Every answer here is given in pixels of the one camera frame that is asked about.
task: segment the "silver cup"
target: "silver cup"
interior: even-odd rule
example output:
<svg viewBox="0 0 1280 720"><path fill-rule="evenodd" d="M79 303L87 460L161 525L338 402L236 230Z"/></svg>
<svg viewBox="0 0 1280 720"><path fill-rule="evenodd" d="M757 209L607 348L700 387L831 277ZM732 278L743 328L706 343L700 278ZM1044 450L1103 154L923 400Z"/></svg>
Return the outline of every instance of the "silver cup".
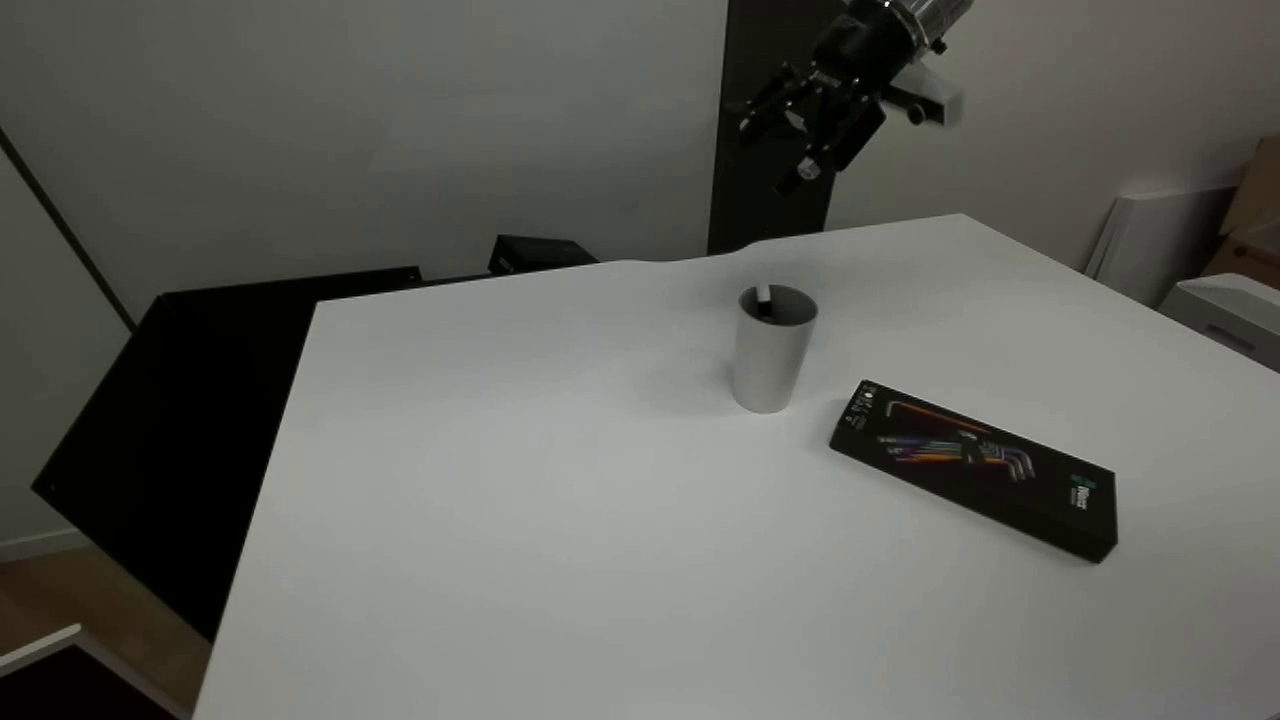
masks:
<svg viewBox="0 0 1280 720"><path fill-rule="evenodd" d="M740 295L729 383L749 411L794 402L813 325L817 298L798 289L760 282Z"/></svg>

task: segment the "gray wall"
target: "gray wall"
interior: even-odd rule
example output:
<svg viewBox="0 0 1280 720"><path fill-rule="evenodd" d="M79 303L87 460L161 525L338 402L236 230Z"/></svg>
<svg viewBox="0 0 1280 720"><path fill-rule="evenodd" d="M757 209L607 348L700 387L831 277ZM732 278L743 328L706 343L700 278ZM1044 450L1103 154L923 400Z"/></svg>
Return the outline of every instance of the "gray wall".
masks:
<svg viewBox="0 0 1280 720"><path fill-rule="evenodd" d="M0 558L70 537L31 479L123 336L123 319L0 151Z"/></svg>
<svg viewBox="0 0 1280 720"><path fill-rule="evenodd" d="M123 303L497 230L706 249L726 0L5 0L0 125Z"/></svg>
<svg viewBox="0 0 1280 720"><path fill-rule="evenodd" d="M977 0L938 66L970 121L880 133L831 224L962 209L1081 263L1119 187L1203 187L1280 133L1280 0Z"/></svg>

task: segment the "floor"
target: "floor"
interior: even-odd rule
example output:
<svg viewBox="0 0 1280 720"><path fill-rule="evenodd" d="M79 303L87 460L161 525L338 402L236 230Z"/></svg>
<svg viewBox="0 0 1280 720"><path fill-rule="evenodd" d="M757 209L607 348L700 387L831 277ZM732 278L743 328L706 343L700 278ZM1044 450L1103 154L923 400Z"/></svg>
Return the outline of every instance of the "floor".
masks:
<svg viewBox="0 0 1280 720"><path fill-rule="evenodd" d="M84 622L123 665L198 708L208 643L95 547L0 562L0 651Z"/></svg>

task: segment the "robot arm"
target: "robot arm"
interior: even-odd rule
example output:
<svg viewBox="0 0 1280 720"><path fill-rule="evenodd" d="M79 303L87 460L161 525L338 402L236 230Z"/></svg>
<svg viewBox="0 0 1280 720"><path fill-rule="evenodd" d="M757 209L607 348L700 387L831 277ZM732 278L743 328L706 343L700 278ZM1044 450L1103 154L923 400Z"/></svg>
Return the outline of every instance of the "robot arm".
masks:
<svg viewBox="0 0 1280 720"><path fill-rule="evenodd" d="M919 54L945 53L945 32L972 0L843 0L813 53L810 72L780 66L740 116L740 141L802 133L805 151L780 187L843 171L880 133L883 108L912 125L948 125L962 91L938 80Z"/></svg>

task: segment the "white table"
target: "white table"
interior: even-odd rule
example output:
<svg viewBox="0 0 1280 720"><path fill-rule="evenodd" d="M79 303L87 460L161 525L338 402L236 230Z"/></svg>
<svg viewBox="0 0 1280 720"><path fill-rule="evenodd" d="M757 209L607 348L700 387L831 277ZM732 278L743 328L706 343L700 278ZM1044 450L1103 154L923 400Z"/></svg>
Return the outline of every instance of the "white table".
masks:
<svg viewBox="0 0 1280 720"><path fill-rule="evenodd" d="M826 308L780 415L757 278ZM828 450L858 381L1118 466L1114 558ZM323 303L198 715L1278 713L1278 373L945 215Z"/></svg>

